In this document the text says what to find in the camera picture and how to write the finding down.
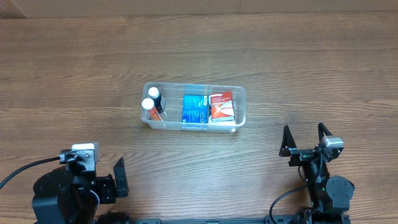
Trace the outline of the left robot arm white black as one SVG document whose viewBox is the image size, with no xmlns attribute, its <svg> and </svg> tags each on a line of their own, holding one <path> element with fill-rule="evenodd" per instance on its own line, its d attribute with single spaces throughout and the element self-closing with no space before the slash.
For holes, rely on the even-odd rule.
<svg viewBox="0 0 398 224">
<path fill-rule="evenodd" d="M 37 223 L 93 223 L 98 205 L 128 196 L 123 158 L 114 165 L 114 174 L 104 177 L 96 175 L 92 159 L 64 157 L 61 163 L 62 167 L 34 184 L 32 207 Z"/>
</svg>

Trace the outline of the black bottle white cap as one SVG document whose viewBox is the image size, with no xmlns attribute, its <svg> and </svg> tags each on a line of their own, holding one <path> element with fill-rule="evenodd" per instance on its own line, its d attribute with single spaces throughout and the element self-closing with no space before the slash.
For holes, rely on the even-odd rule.
<svg viewBox="0 0 398 224">
<path fill-rule="evenodd" d="M 156 107 L 158 113 L 163 113 L 165 109 L 165 99 L 159 89 L 156 87 L 151 87 L 148 90 L 148 94 L 154 101 L 154 106 Z"/>
</svg>

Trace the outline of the blue medicine box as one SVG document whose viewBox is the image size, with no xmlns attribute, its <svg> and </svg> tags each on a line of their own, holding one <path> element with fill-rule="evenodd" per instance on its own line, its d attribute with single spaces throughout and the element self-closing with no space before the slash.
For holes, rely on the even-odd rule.
<svg viewBox="0 0 398 224">
<path fill-rule="evenodd" d="M 183 97 L 183 123 L 208 123 L 209 106 L 206 95 L 185 95 Z"/>
</svg>

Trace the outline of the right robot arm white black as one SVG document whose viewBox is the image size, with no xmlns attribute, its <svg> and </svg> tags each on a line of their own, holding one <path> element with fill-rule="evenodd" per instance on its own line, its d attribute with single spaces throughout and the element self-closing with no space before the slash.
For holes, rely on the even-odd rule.
<svg viewBox="0 0 398 224">
<path fill-rule="evenodd" d="M 305 185 L 282 194 L 276 202 L 307 189 L 311 206 L 300 208 L 288 223 L 349 223 L 349 216 L 344 213 L 349 210 L 355 186 L 342 176 L 331 176 L 326 165 L 340 156 L 344 142 L 323 123 L 318 124 L 318 138 L 313 149 L 298 149 L 289 127 L 284 126 L 279 156 L 290 159 L 289 166 L 298 168 Z"/>
</svg>

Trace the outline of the red medicine box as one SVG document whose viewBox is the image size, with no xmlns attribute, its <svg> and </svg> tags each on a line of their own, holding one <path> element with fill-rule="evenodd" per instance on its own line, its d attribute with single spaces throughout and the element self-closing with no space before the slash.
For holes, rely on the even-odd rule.
<svg viewBox="0 0 398 224">
<path fill-rule="evenodd" d="M 213 122 L 234 120 L 233 93 L 231 91 L 210 95 L 210 106 Z"/>
</svg>

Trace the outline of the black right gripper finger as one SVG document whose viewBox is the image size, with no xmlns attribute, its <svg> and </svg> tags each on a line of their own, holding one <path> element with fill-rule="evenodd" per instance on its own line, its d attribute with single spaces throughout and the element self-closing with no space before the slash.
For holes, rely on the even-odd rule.
<svg viewBox="0 0 398 224">
<path fill-rule="evenodd" d="M 290 157 L 292 155 L 292 151 L 297 150 L 296 143 L 293 139 L 293 136 L 290 132 L 289 126 L 284 126 L 282 144 L 279 151 L 280 157 Z"/>
<path fill-rule="evenodd" d="M 332 136 L 333 134 L 326 128 L 323 123 L 318 123 L 318 137 L 322 139 L 324 136 Z"/>
</svg>

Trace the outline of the orange Redoxon tube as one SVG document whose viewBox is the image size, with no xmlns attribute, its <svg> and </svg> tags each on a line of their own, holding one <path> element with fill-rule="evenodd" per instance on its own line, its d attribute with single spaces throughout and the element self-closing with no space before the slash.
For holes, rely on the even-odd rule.
<svg viewBox="0 0 398 224">
<path fill-rule="evenodd" d="M 145 98 L 141 103 L 142 107 L 149 113 L 150 117 L 154 121 L 161 121 L 162 118 L 159 115 L 155 107 L 155 103 L 152 98 Z"/>
</svg>

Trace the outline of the white Hansaplast plaster box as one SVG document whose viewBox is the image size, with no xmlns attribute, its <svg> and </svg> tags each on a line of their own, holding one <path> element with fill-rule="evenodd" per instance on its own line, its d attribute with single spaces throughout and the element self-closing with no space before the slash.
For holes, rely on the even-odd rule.
<svg viewBox="0 0 398 224">
<path fill-rule="evenodd" d="M 213 121 L 212 117 L 210 116 L 208 118 L 208 124 L 209 125 L 215 125 L 215 126 L 234 126 L 235 120 L 231 120 L 231 121 Z"/>
</svg>

